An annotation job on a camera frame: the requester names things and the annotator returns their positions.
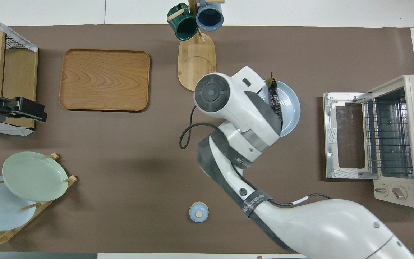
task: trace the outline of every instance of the wooden shelf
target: wooden shelf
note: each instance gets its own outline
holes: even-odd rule
[[[0,31],[0,96],[17,96],[36,101],[38,52],[28,49],[5,49],[6,34]],[[6,124],[35,128],[35,121],[7,118]]]

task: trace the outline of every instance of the blue mug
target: blue mug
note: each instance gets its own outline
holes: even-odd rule
[[[221,4],[206,3],[200,1],[201,5],[197,10],[196,23],[204,31],[216,31],[223,25],[223,14]]]

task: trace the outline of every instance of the brown table mat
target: brown table mat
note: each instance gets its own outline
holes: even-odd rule
[[[197,143],[211,128],[194,128],[179,148],[194,105],[177,76],[180,41],[168,25],[14,27],[40,48],[38,102],[47,123],[27,137],[0,135],[4,160],[18,151],[56,151],[71,190],[0,251],[134,253],[285,253],[197,164]],[[414,74],[407,28],[223,26],[215,42],[217,71],[248,65],[286,83],[301,103],[301,118],[245,177],[279,202],[320,192],[371,210],[414,253],[414,208],[373,196],[373,182],[325,180],[324,92],[366,91]],[[59,105],[63,54],[69,49],[138,49],[151,56],[148,106],[142,113],[71,111]],[[194,113],[193,122],[221,123]],[[204,223],[189,219],[191,204],[209,207]]]

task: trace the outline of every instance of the black strap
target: black strap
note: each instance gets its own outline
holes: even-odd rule
[[[265,200],[270,200],[272,197],[262,190],[256,190],[251,193],[240,205],[240,210],[247,216],[250,216],[255,208]]]
[[[220,149],[222,154],[224,154],[224,156],[227,157],[233,165],[239,167],[240,169],[247,169],[252,165],[252,161],[246,159],[243,155],[241,155],[238,151],[230,146],[228,139],[222,131],[213,131],[210,136],[212,137],[212,140],[218,149]]]
[[[269,104],[271,105],[271,109],[276,113],[276,115],[279,117],[279,120],[281,121],[281,127],[282,127],[282,110],[281,110],[281,103],[279,101],[279,95],[277,94],[277,82],[276,79],[271,78],[271,85],[268,85],[268,92],[269,92]]]

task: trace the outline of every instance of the mint green plate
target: mint green plate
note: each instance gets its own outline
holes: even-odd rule
[[[63,167],[35,152],[13,154],[3,164],[3,179],[18,197],[31,201],[50,201],[61,197],[68,187]]]

